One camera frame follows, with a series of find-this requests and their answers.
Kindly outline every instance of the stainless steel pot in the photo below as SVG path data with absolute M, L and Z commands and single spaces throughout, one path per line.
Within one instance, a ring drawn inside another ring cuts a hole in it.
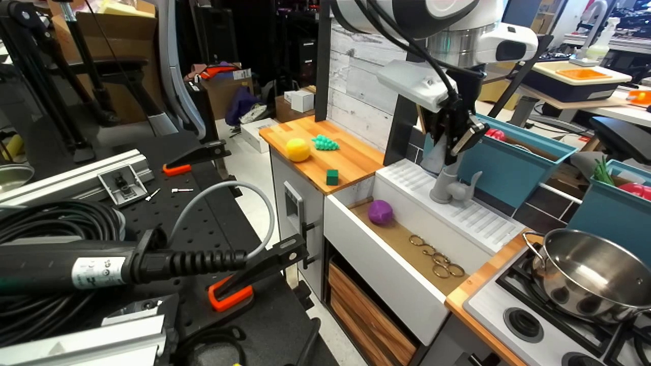
M 552 231 L 538 251 L 534 272 L 545 295 L 570 315 L 617 324 L 651 309 L 651 272 L 630 253 L 581 231 Z

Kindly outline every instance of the faucet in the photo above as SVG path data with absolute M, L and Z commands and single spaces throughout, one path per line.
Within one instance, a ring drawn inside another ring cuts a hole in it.
M 471 185 L 461 183 L 455 178 L 455 165 L 445 165 L 440 178 L 433 183 L 433 189 L 429 192 L 432 202 L 436 204 L 449 204 L 455 202 L 463 208 L 468 208 L 473 204 L 475 188 L 480 181 L 482 172 L 477 172 L 471 180 Z

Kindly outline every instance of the red handle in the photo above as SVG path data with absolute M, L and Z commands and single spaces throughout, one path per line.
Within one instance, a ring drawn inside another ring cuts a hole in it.
M 248 286 L 248 287 L 242 287 L 242 289 L 239 289 L 237 294 L 233 294 L 233 295 L 228 295 L 228 297 L 225 297 L 225 299 L 217 299 L 213 294 L 216 294 L 219 287 L 225 287 L 226 280 L 228 280 L 228 276 L 221 279 L 221 280 L 217 280 L 217 282 L 213 282 L 211 287 L 208 287 L 208 304 L 209 304 L 209 308 L 216 309 L 217 314 L 230 311 L 230 309 L 235 309 L 235 308 L 251 301 L 253 295 L 254 295 L 253 286 Z
M 162 174 L 165 174 L 168 178 L 185 176 L 185 174 L 192 174 L 192 165 L 179 165 L 179 167 L 168 167 L 168 165 L 162 165 Z

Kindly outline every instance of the yellow sponge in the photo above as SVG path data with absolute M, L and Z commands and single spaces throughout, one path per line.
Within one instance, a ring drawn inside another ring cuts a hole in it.
M 295 163 L 307 160 L 312 156 L 309 142 L 303 139 L 291 139 L 285 145 L 285 155 L 289 160 L 295 160 Z

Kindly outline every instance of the wires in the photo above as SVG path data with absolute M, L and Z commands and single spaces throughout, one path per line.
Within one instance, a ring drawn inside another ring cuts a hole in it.
M 59 202 L 25 208 L 0 219 L 0 246 L 33 237 L 79 237 L 81 241 L 123 241 L 125 219 L 106 206 Z M 51 297 L 0 297 L 0 347 L 39 340 L 72 328 L 94 294 Z
M 369 0 L 369 5 L 372 7 L 372 10 L 399 34 L 403 37 L 409 47 L 415 52 L 415 56 L 423 57 L 432 70 L 440 75 L 440 80 L 445 83 L 447 90 L 447 97 L 454 99 L 455 97 L 455 90 L 449 83 L 445 71 L 442 70 L 440 62 L 436 62 L 419 43 L 415 43 L 405 31 L 402 31 L 402 26 L 391 19 L 391 15 L 376 3 L 376 0 Z
M 271 206 L 271 199 L 264 195 L 264 192 L 260 192 L 256 185 L 242 183 L 242 181 L 221 181 L 221 183 L 209 185 L 208 189 L 200 192 L 200 195 L 196 195 L 196 197 L 184 208 L 184 212 L 179 214 L 175 227 L 172 228 L 169 241 L 174 243 L 175 235 L 179 232 L 179 228 L 182 228 L 182 224 L 185 223 L 187 214 L 198 206 L 198 202 L 202 202 L 206 195 L 209 195 L 209 193 L 213 193 L 213 192 L 217 192 L 217 189 L 226 189 L 226 188 L 246 188 L 246 189 L 254 192 L 254 193 L 264 202 L 267 217 L 269 217 L 267 235 L 264 235 L 264 241 L 260 243 L 260 246 L 254 248 L 253 253 L 248 253 L 246 258 L 253 258 L 253 256 L 256 256 L 258 253 L 262 253 L 264 246 L 271 243 L 271 237 L 273 237 L 273 231 L 275 231 L 273 206 Z
M 371 12 L 371 8 L 367 7 L 364 0 L 354 0 L 360 8 L 360 12 L 367 17 L 367 20 L 384 37 L 389 40 L 392 46 L 397 46 L 399 49 L 403 49 L 405 54 L 413 54 L 418 56 L 419 52 L 413 49 L 411 46 L 402 43 L 399 40 L 394 40 L 384 26 L 383 23 L 376 19 L 376 15 Z

